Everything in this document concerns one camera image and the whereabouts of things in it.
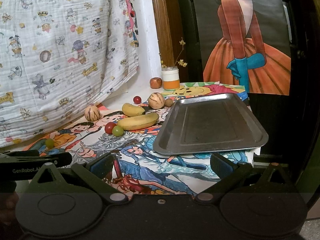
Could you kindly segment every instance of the orange dress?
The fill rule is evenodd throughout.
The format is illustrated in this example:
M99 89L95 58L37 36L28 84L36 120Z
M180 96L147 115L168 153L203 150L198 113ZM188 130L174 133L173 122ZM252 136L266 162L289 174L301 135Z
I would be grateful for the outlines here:
M246 38L244 16L238 0L221 0L218 16L223 38L213 49L204 69L204 82L220 81L223 84L239 85L227 65L235 58L250 57L261 53L265 65L249 69L249 86L252 93L289 95L291 59L281 51L265 44L255 12L253 11Z

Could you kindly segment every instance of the orange liquid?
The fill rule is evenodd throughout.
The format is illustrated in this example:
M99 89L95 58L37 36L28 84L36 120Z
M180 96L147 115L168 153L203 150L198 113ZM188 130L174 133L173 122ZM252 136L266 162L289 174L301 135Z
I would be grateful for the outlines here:
M180 80L174 80L174 81L164 81L163 82L163 88L166 90L175 90L180 87Z

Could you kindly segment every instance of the glass jar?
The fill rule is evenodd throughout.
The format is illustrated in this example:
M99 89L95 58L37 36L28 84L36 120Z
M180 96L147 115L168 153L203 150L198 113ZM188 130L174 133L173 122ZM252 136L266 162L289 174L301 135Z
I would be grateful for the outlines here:
M163 88L165 90L173 91L180 87L179 69L178 67L162 68Z

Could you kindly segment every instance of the dark background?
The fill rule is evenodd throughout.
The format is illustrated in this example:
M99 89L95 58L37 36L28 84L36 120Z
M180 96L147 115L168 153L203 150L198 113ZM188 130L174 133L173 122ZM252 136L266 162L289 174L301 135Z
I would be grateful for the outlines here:
M218 18L219 5L215 0L193 0L199 31L203 68L222 38L222 29ZM252 0L260 25L263 41L290 57L290 42L287 20L282 0Z

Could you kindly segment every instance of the wooden door frame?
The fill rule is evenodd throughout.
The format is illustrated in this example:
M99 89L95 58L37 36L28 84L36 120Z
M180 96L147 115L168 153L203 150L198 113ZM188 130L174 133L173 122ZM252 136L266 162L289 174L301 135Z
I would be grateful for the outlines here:
M175 65L183 38L182 20L178 0L152 0L155 14L156 30L158 36L161 59L167 66ZM186 52L180 55L179 60L186 62ZM179 66L181 82L188 82L188 67Z

